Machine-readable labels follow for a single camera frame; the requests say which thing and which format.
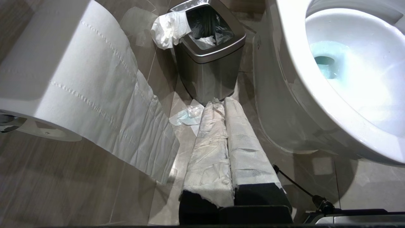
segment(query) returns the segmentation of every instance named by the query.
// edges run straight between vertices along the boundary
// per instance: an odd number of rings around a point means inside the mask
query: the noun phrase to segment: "floor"
[[[237,85],[232,95],[241,103],[253,129],[260,140],[270,162],[276,164],[290,178],[307,191],[326,197],[341,209],[375,209],[405,211],[405,168],[385,166],[368,161],[352,161],[326,152],[292,154],[281,151],[270,143],[260,127],[253,86],[253,37],[261,14],[236,13],[247,33]],[[191,103],[180,79],[177,81],[171,116],[185,109]],[[181,143],[175,164],[171,170],[171,180],[167,185],[156,185],[149,224],[178,224],[179,195],[190,159],[195,135],[190,127],[175,127]],[[314,211],[311,198],[279,176],[287,197],[293,206],[294,222],[303,222],[306,212]]]

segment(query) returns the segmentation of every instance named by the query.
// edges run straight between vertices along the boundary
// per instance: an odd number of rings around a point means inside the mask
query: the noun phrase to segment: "trash can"
[[[181,81],[203,105],[235,89],[246,33],[219,0],[189,0],[169,10],[186,11],[191,33],[174,47]]]

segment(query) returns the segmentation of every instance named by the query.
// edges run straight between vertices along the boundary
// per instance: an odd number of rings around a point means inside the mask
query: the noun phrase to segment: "black cable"
[[[306,194],[308,194],[310,197],[313,197],[311,193],[309,193],[307,190],[305,190],[303,187],[301,187],[299,184],[297,184],[295,181],[293,181],[290,177],[285,175],[278,166],[273,165],[274,171],[276,171],[276,174],[281,173],[285,178],[287,178],[291,183],[293,183],[295,186],[297,186],[299,189],[303,190]]]

